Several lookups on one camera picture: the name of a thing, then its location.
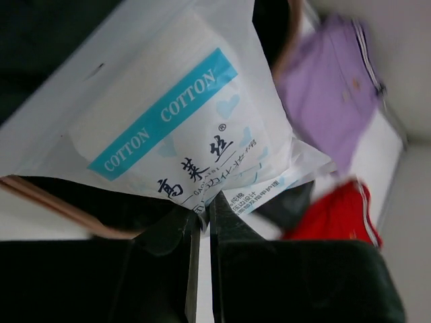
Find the white cotton pads pack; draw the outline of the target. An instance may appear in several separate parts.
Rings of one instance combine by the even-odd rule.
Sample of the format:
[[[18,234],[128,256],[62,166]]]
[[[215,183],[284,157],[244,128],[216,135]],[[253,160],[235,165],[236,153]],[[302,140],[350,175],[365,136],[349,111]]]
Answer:
[[[299,139],[252,1],[121,1],[1,127],[1,175],[247,214],[333,170]]]

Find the red shorts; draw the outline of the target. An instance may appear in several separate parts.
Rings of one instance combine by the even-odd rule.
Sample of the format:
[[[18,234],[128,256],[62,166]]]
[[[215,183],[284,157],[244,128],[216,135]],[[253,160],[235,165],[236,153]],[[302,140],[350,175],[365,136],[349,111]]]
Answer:
[[[383,241],[370,218],[370,192],[350,180],[307,208],[299,224],[283,240],[360,240],[381,248]]]

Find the black toiletry pouch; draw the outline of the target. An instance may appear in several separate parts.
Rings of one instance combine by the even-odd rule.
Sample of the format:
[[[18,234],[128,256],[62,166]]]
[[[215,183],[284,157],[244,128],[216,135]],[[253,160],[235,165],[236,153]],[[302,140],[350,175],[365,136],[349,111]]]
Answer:
[[[314,181],[284,190],[253,211],[252,217],[271,229],[290,231],[310,207],[313,188]]]

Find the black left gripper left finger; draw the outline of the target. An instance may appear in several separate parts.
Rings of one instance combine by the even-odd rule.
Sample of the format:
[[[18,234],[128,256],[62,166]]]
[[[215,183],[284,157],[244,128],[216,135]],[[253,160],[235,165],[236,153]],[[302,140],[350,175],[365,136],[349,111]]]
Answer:
[[[187,209],[174,208],[138,238],[149,260],[134,279],[138,322],[195,322],[200,222]]]

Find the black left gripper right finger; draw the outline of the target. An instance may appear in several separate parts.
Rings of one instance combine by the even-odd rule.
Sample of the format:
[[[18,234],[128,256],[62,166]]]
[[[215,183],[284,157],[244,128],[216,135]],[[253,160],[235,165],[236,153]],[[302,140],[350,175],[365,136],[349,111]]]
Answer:
[[[208,213],[215,321],[268,321],[279,279],[274,247],[233,212],[223,193]]]

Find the pink hard-shell suitcase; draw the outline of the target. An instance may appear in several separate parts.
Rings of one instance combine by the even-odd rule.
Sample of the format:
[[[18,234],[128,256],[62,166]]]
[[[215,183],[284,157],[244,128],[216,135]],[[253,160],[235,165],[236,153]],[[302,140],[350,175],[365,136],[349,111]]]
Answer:
[[[274,77],[286,64],[298,39],[301,1],[258,1],[253,25]],[[131,239],[169,213],[174,203],[134,194],[113,192],[75,182],[44,177],[6,176],[1,190],[21,202],[55,213],[88,234],[108,239]]]

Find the purple shorts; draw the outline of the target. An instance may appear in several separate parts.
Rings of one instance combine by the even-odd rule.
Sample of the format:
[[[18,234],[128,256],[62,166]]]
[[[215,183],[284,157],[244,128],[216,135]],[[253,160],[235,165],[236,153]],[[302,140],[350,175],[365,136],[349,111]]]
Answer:
[[[346,173],[385,93],[363,25],[340,15],[327,17],[294,49],[276,88],[299,137]]]

